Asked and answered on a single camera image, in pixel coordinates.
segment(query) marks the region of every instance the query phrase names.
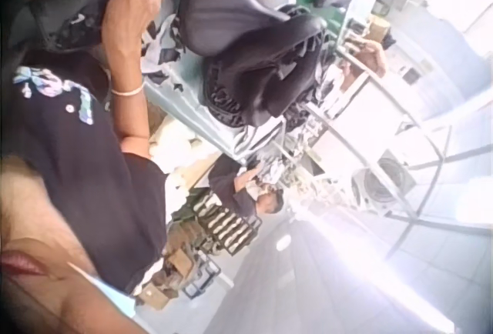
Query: graphic print on shirt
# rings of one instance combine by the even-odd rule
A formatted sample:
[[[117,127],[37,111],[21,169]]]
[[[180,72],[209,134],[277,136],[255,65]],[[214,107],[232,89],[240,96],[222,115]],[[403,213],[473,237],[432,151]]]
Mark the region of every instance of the graphic print on shirt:
[[[91,100],[92,96],[89,90],[72,80],[61,80],[47,68],[33,68],[21,66],[17,69],[14,77],[14,84],[25,82],[34,85],[36,90],[44,96],[53,98],[61,95],[63,92],[71,92],[72,89],[80,91],[80,110],[79,119],[87,125],[93,124]],[[28,99],[31,98],[28,85],[22,89],[23,95]]]

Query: black t-shirt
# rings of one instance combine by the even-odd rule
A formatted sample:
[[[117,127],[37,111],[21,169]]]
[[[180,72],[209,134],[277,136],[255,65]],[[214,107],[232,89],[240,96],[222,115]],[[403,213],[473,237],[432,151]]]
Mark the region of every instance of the black t-shirt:
[[[255,215],[255,201],[246,189],[236,192],[234,179],[241,165],[227,155],[221,155],[209,173],[209,186],[216,193],[224,207],[237,215],[250,217]]]
[[[14,83],[15,130],[2,137],[2,156],[21,157],[43,177],[99,276],[131,292],[166,243],[166,176],[121,152],[109,115],[84,86],[27,67]]]

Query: bracelet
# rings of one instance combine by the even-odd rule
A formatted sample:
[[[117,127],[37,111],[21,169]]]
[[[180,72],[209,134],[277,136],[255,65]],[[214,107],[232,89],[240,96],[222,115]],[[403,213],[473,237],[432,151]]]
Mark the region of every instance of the bracelet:
[[[142,83],[140,87],[132,90],[131,92],[117,92],[116,90],[111,89],[111,93],[114,95],[119,95],[120,97],[131,97],[133,95],[139,94],[142,89],[144,89],[144,83]]]

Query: box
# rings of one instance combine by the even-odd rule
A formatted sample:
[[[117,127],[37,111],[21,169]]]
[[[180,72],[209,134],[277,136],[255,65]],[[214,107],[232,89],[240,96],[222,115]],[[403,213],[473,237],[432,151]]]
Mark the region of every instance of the box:
[[[178,292],[171,289],[159,290],[151,282],[144,286],[142,292],[138,295],[145,304],[157,310],[164,309],[168,302],[177,296]]]
[[[388,30],[391,28],[391,23],[376,15],[370,15],[370,31],[365,36],[366,39],[374,40],[382,43]]]
[[[176,270],[184,279],[189,278],[189,274],[193,270],[194,263],[181,248],[177,249],[176,252],[168,256],[167,261],[175,266]]]

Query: lips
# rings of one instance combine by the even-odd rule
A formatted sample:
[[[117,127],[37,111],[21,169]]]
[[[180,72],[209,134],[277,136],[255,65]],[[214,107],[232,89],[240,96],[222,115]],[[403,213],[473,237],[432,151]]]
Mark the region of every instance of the lips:
[[[3,252],[0,261],[2,263],[2,273],[10,276],[47,275],[46,267],[43,264],[23,252]]]

